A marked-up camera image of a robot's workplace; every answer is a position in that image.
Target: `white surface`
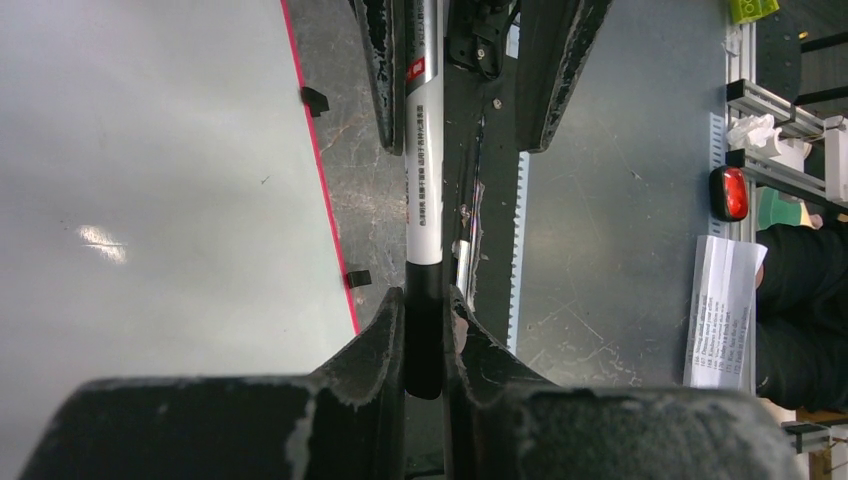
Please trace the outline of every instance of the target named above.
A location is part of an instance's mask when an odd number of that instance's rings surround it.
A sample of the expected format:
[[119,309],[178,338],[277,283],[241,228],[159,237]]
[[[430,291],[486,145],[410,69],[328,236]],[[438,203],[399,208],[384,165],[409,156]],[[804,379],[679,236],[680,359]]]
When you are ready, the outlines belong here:
[[803,173],[804,163],[807,159],[807,155],[812,149],[812,145],[804,142],[803,140],[794,138],[780,140],[779,142],[775,142],[776,140],[777,139],[775,138],[769,142],[770,144],[773,144],[772,151],[777,152],[776,155],[771,156],[771,159],[777,163]]
[[825,188],[827,199],[848,205],[848,120],[843,116],[825,122]]
[[[422,58],[436,58],[436,65],[427,65],[426,83],[407,93],[406,137],[404,158],[407,175],[406,259],[416,265],[435,265],[442,261],[442,161],[444,159],[444,5],[436,0],[417,0],[421,7],[421,26],[417,26],[418,40],[435,47],[432,55],[421,53]],[[435,42],[429,35],[427,22],[436,22]],[[419,60],[410,58],[409,62]]]
[[353,337],[280,2],[0,2],[0,478],[82,382]]
[[[848,438],[848,426],[842,425],[830,430],[830,434],[834,437]],[[838,467],[831,472],[832,480],[848,480],[848,444],[843,442],[833,447],[830,454],[830,463],[831,468]]]
[[755,277],[766,247],[698,238],[683,384],[742,389]]
[[[515,16],[518,22],[521,22],[521,13]],[[509,33],[506,36],[506,54],[512,58],[518,58],[518,43],[521,41],[521,27],[518,25],[509,26]]]

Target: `person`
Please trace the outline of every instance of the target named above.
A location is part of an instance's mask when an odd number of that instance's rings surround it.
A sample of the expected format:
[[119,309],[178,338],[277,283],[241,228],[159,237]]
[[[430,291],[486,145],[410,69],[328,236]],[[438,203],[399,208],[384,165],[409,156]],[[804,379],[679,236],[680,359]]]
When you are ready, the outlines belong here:
[[757,275],[757,395],[795,410],[848,409],[848,224],[774,225]]

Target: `table surface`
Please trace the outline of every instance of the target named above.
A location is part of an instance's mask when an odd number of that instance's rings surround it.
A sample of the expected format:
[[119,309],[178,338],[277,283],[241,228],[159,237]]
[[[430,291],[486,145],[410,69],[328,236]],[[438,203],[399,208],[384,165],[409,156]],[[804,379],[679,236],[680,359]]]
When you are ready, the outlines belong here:
[[0,30],[0,478],[83,382],[353,338],[279,1],[21,0]]
[[517,354],[558,384],[682,381],[725,27],[722,1],[615,2],[531,156]]

